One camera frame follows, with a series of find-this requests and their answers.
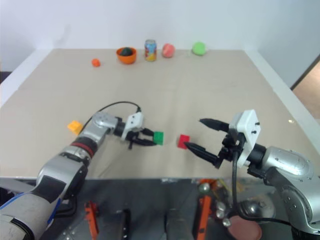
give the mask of green ball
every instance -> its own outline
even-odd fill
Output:
[[[132,49],[130,47],[125,47],[124,49],[122,49],[122,51],[120,52],[121,56],[131,56],[133,54]]]
[[[195,55],[203,56],[206,53],[206,45],[203,42],[198,41],[195,44],[193,44],[192,52]]]

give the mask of soda can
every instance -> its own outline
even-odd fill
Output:
[[[155,40],[148,39],[144,43],[145,60],[153,62],[157,59],[157,44]]]

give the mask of beige tabletop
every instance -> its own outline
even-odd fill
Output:
[[[92,58],[101,66],[92,67]],[[84,123],[101,107],[124,100],[141,106],[144,126],[164,132],[164,145],[129,150],[127,142],[108,136],[89,166],[90,178],[230,177],[230,162],[215,169],[177,148],[177,139],[189,135],[217,154],[225,134],[198,120],[229,122],[248,109],[256,110],[261,123],[259,144],[300,152],[320,170],[316,150],[243,51],[212,50],[199,57],[181,50],[155,62],[140,51],[135,64],[124,65],[115,50],[55,49],[0,109],[0,175],[36,177],[75,139],[68,123]],[[108,112],[126,119],[135,110],[120,104]],[[247,176],[245,168],[240,175]]]

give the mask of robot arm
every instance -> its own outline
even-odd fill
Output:
[[[122,140],[137,143],[143,115],[139,111],[128,120],[124,123],[102,111],[93,115],[75,141],[43,166],[31,191],[13,197],[0,207],[0,239],[39,239],[54,219],[62,200],[75,196],[81,189],[90,161],[106,135],[115,134]],[[139,143],[141,141],[144,146],[155,145],[147,139],[140,139]]]
[[[216,168],[223,160],[236,161],[239,168],[247,166],[248,174],[263,179],[279,192],[293,238],[320,240],[320,178],[309,160],[296,152],[256,144],[260,123],[254,110],[238,113],[230,124],[207,118],[200,122],[227,133],[223,147],[214,155],[195,143],[185,142],[189,150]]]

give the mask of orange bowl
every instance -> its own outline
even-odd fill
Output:
[[[124,47],[119,48],[116,51],[116,55],[118,56],[119,61],[124,63],[124,64],[133,64],[136,61],[136,58],[137,58],[137,50],[134,49],[133,47],[130,47],[130,49],[132,50],[132,55],[130,55],[130,56],[121,56],[120,53],[121,53],[121,51],[123,49],[124,49]]]

